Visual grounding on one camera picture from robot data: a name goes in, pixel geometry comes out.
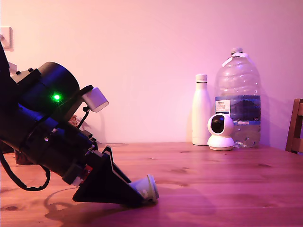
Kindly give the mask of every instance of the water jug cap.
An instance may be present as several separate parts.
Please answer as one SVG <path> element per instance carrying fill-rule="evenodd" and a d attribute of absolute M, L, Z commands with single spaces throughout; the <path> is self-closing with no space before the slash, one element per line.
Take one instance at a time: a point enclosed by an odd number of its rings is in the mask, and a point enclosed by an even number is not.
<path fill-rule="evenodd" d="M 240 48 L 240 47 L 232 48 L 232 50 L 231 50 L 231 55 L 233 55 L 233 54 L 236 53 L 236 52 L 243 53 L 243 49 Z"/>
<path fill-rule="evenodd" d="M 196 83 L 206 82 L 207 83 L 207 75 L 206 74 L 197 74 L 196 75 Z"/>

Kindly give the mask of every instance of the white water bottle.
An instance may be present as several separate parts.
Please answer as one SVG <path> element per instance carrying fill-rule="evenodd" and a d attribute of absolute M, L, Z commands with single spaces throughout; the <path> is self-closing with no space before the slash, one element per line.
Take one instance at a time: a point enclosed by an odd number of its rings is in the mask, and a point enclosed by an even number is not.
<path fill-rule="evenodd" d="M 196 91 L 193 100 L 192 143 L 207 145 L 210 133 L 207 122 L 211 117 L 211 103 L 207 91 L 207 75 L 196 75 Z"/>

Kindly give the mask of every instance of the wooden chair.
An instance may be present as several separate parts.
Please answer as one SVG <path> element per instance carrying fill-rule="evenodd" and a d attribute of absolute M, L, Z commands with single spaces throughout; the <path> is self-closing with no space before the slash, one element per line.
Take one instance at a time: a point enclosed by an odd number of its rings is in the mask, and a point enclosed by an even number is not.
<path fill-rule="evenodd" d="M 295 99 L 293 113 L 290 119 L 286 151 L 292 153 L 303 152 L 303 139 L 300 139 L 303 120 L 303 99 Z"/>

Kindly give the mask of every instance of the green led light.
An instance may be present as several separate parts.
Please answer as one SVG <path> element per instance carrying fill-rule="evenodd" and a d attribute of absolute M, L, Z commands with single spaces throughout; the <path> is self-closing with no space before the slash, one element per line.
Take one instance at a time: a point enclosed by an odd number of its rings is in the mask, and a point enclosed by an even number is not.
<path fill-rule="evenodd" d="M 55 94 L 55 95 L 53 96 L 53 100 L 56 101 L 56 102 L 59 102 L 60 99 L 61 99 L 61 97 L 60 97 L 60 95 L 58 95 L 58 94 Z"/>

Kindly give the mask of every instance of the wooden table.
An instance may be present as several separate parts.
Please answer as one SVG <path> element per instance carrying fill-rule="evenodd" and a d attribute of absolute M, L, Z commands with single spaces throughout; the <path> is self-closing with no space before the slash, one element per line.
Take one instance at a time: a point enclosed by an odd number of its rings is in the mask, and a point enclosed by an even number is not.
<path fill-rule="evenodd" d="M 153 206 L 73 202 L 76 189 L 52 173 L 40 192 L 18 188 L 1 167 L 1 227 L 303 226 L 303 156 L 269 147 L 212 151 L 188 143 L 113 144 L 115 163 L 133 181 L 154 175 Z M 28 186 L 39 166 L 12 170 Z"/>

